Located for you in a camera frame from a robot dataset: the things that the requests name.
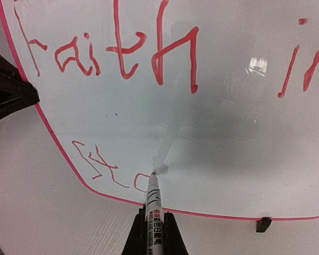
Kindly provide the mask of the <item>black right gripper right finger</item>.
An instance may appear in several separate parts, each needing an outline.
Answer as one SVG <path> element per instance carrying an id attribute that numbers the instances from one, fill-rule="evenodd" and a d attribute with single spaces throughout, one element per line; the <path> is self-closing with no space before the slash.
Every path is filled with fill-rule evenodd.
<path id="1" fill-rule="evenodd" d="M 175 216 L 171 212 L 164 213 L 163 252 L 164 255 L 189 254 L 181 236 Z"/>

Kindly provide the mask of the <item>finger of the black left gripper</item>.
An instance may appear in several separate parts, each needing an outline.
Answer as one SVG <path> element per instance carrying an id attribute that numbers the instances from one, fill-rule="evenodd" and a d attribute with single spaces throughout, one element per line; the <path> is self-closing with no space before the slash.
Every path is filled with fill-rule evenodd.
<path id="1" fill-rule="evenodd" d="M 35 104 L 34 100 L 23 98 L 11 98 L 0 102 L 0 120 L 19 110 L 25 109 Z"/>
<path id="2" fill-rule="evenodd" d="M 36 88 L 30 82 L 23 80 L 19 70 L 2 55 L 0 55 L 0 92 L 27 104 L 39 102 L 39 94 Z"/>

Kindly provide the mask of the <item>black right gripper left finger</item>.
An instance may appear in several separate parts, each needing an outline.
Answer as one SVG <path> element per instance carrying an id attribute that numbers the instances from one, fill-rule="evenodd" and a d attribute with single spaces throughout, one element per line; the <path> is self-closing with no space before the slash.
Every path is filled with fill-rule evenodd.
<path id="1" fill-rule="evenodd" d="M 146 255 L 147 252 L 147 222 L 145 213 L 136 214 L 122 255 Z"/>

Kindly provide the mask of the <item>whiteboard marker pen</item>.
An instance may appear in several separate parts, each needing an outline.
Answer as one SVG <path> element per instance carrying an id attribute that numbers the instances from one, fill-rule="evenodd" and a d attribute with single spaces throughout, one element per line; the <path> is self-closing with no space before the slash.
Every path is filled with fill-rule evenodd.
<path id="1" fill-rule="evenodd" d="M 164 254 L 163 210 L 161 192 L 155 173 L 151 173 L 148 180 L 145 210 L 147 225 L 146 254 Z"/>

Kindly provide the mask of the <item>pink framed whiteboard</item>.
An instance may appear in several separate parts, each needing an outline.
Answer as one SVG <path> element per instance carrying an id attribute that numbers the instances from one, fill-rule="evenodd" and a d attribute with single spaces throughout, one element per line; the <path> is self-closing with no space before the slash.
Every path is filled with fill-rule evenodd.
<path id="1" fill-rule="evenodd" d="M 319 218 L 319 1 L 0 1 L 90 191 L 196 216 Z"/>

